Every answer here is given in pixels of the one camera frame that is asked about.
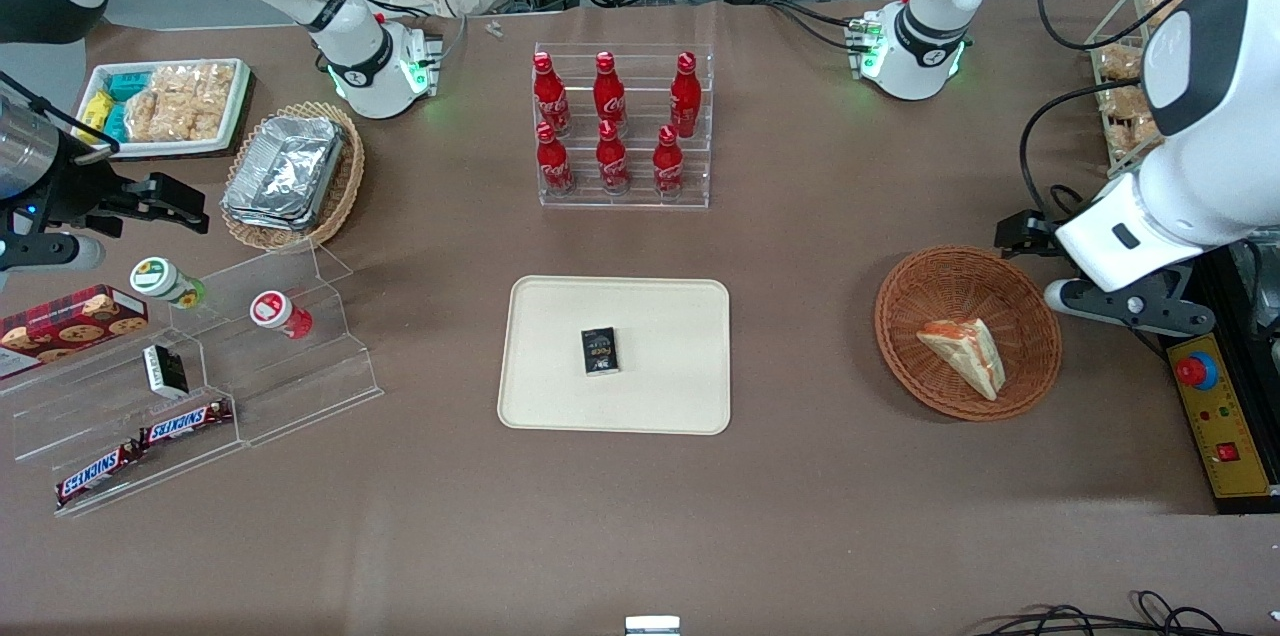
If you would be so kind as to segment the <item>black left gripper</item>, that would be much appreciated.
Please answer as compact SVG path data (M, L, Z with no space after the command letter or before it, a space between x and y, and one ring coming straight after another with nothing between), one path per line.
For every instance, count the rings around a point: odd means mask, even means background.
M1015 212L1015 215L997 221L995 248L998 250L998 257L1004 261L1023 256L1071 261L1056 235L1061 225L1061 221L1052 221L1044 212Z

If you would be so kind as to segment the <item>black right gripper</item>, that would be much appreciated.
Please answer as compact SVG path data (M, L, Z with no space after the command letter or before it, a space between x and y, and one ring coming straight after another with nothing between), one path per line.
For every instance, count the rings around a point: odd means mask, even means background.
M186 182L166 174L148 175L148 202L133 193L134 180L113 170L110 150L60 150L44 177L42 230L73 227L101 232L110 238L122 235L123 218L138 221L165 221L205 235L210 218L204 209L205 195Z

